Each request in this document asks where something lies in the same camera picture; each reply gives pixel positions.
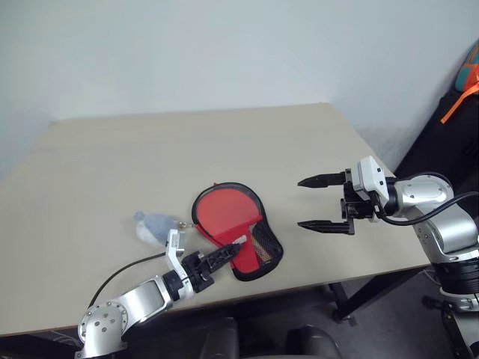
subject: black cable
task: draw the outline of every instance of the black cable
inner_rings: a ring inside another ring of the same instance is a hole
[[[98,295],[100,295],[103,288],[105,288],[106,284],[108,284],[109,281],[112,280],[117,274],[121,273],[122,271],[124,271],[125,269],[128,269],[131,266],[134,266],[135,264],[147,262],[148,260],[154,260],[155,258],[160,258],[160,257],[163,257],[164,255],[165,255],[165,252],[155,254],[154,256],[146,257],[146,258],[143,258],[142,260],[136,260],[135,262],[131,262],[130,264],[127,264],[123,268],[118,269],[115,273],[110,275],[110,277],[107,280],[105,280],[103,282],[103,284],[100,286],[100,288],[98,288],[97,292],[95,293],[95,295],[91,299],[90,304],[88,305],[88,308],[91,307],[93,304],[95,304],[95,301],[97,300]]]
[[[414,177],[417,177],[417,176],[434,176],[434,177],[438,177],[438,178],[440,178],[441,180],[445,181],[445,182],[452,188],[452,183],[451,183],[451,181],[450,181],[444,174],[438,174],[437,172],[419,172],[418,174],[413,174],[413,175],[411,175],[411,176],[407,176],[407,177],[404,177],[404,178],[395,179],[395,182],[408,181],[408,180],[411,180],[411,179],[413,179]]]
[[[377,196],[377,194],[376,196],[371,197],[371,200],[376,202],[375,205],[379,207],[379,211],[376,212],[376,215],[378,216],[378,218],[381,218],[384,222],[393,224],[394,226],[412,226],[413,224],[421,223],[423,221],[428,220],[431,217],[434,217],[435,215],[449,208],[453,204],[456,204],[460,200],[463,200],[468,197],[478,197],[478,196],[479,196],[479,192],[466,192],[466,193],[458,194],[456,197],[447,201],[446,203],[443,203],[441,206],[433,209],[431,212],[425,215],[422,215],[421,217],[414,218],[410,221],[395,221],[394,219],[388,218],[385,214],[384,208],[382,208],[382,205],[379,202],[379,196]]]

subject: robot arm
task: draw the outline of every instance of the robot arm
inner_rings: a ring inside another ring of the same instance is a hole
[[[299,222],[299,226],[321,233],[352,235],[354,219],[413,225],[434,266],[446,301],[456,311],[479,311],[478,229],[467,212],[450,202],[454,193],[444,177],[430,174],[408,179],[385,177],[382,168],[369,156],[344,172],[310,177],[298,185],[310,188],[342,185],[341,211],[346,219],[343,223],[305,221]],[[395,221],[389,216],[406,221]]]
[[[166,259],[171,271],[155,275],[123,295],[87,309],[78,326],[84,346],[75,358],[95,358],[125,349],[121,337],[134,324],[165,312],[174,301],[191,298],[213,284],[211,273],[232,260],[245,241],[239,238],[205,257],[195,252],[180,264],[177,255],[183,252],[184,234],[177,229],[168,233]]]

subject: white wall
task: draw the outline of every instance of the white wall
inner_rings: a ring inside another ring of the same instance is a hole
[[[52,120],[320,101],[395,168],[478,15],[478,0],[0,0],[0,178]]]

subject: orange strap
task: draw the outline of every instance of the orange strap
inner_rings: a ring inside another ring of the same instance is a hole
[[[473,93],[476,93],[478,91],[479,91],[479,82],[476,82],[474,85],[472,85],[466,91],[464,91],[459,99],[457,99],[456,103],[453,104],[453,106],[448,111],[448,113],[441,119],[441,123],[444,125],[446,122],[448,122],[449,117],[452,116],[452,114],[457,110],[457,108],[464,101],[464,99],[467,96],[472,95]]]

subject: beige table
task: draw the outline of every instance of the beige table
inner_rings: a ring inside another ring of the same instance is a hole
[[[340,186],[299,188],[299,180],[370,154],[328,104],[53,124],[0,185],[0,334],[77,325],[112,272],[155,253],[135,236],[135,211],[189,220],[213,182],[257,192],[284,258],[252,282],[223,268],[214,286],[175,310],[427,264],[412,228],[357,221],[346,236],[296,225],[341,220]],[[198,249],[214,247],[191,230],[186,252]],[[166,271],[164,259],[129,269],[99,300]]]

